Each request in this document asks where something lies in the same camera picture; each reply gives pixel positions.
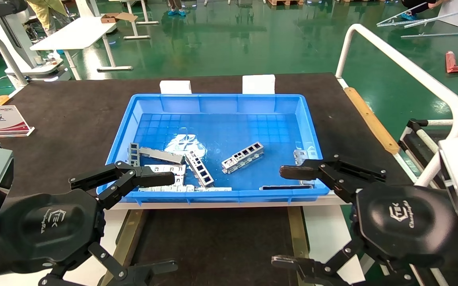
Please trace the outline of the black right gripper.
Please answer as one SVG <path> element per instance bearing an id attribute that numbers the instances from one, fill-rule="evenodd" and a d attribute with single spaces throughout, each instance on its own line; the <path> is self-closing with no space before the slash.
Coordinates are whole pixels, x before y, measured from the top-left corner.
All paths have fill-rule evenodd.
<path id="1" fill-rule="evenodd" d="M 420 186 L 388 186 L 381 183 L 386 182 L 387 170 L 341 155 L 282 165 L 279 173 L 288 180 L 320 180 L 344 202 L 355 203 L 359 234 L 364 239 L 350 240 L 326 263 L 275 255 L 271 257 L 273 266 L 295 270 L 308 284 L 349 286 L 338 270 L 370 244 L 385 261 L 458 271 L 458 214 L 446 192 Z M 407 271 L 389 268 L 384 278 L 355 285 L 414 283 Z"/>

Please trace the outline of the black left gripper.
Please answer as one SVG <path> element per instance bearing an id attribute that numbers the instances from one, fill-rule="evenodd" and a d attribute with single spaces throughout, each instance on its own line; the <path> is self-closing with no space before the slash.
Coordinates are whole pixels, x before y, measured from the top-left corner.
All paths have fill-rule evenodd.
<path id="1" fill-rule="evenodd" d="M 0 275 L 50 269 L 39 286 L 79 286 L 63 276 L 95 257 L 113 276 L 108 286 L 149 286 L 157 274 L 178 270 L 173 259 L 124 268 L 101 245 L 104 209 L 138 187 L 169 186 L 172 172 L 123 161 L 69 179 L 71 191 L 7 198 L 0 209 Z M 97 199 L 84 191 L 110 184 Z"/>

